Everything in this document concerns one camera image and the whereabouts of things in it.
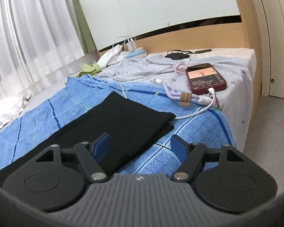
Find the blue blanket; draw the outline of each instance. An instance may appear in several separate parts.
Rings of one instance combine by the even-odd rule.
[[[164,90],[156,85],[127,82],[123,86],[130,100],[159,112],[172,112],[176,116],[183,116],[201,108],[196,104],[187,108],[179,106],[179,102],[170,100]],[[117,82],[107,82],[90,75],[68,78],[64,89],[14,120],[0,132],[0,170],[24,156],[61,127],[100,104],[112,91],[122,95]],[[210,148],[220,148],[226,143],[236,147],[226,117],[215,109],[171,123],[174,125],[171,132],[124,166],[120,172],[165,173],[171,176],[180,165],[170,149],[170,137],[173,134],[179,135],[187,142],[202,142]]]

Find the green cloth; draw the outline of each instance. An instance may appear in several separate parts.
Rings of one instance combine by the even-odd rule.
[[[84,16],[79,0],[73,0],[73,7],[75,9],[77,24],[79,28],[80,40],[85,54],[96,51],[96,45],[89,30],[86,18]]]
[[[89,65],[87,63],[84,63],[82,70],[79,72],[79,74],[76,77],[80,78],[84,74],[90,74],[91,76],[93,76],[101,71],[102,69],[98,64]]]

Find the pink loop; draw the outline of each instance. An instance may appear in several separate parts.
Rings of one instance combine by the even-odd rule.
[[[181,72],[185,72],[185,70],[187,69],[187,64],[184,63],[184,62],[181,62],[179,64],[176,65],[176,68],[175,68],[175,73],[181,73]]]

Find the black fabric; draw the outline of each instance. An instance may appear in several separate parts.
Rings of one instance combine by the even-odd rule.
[[[112,92],[101,104],[0,170],[0,186],[12,172],[49,145],[59,144],[60,148],[72,148],[79,142],[92,142],[104,132],[111,137],[111,150],[100,166],[111,175],[171,131],[173,126],[168,122],[174,118],[172,113],[157,112]]]

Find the green curtain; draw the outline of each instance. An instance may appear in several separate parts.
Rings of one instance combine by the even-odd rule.
[[[86,18],[84,16],[81,4],[79,0],[73,0],[73,7],[76,14],[77,24],[79,27],[79,34],[81,45],[85,54],[96,51],[94,40],[91,36]]]

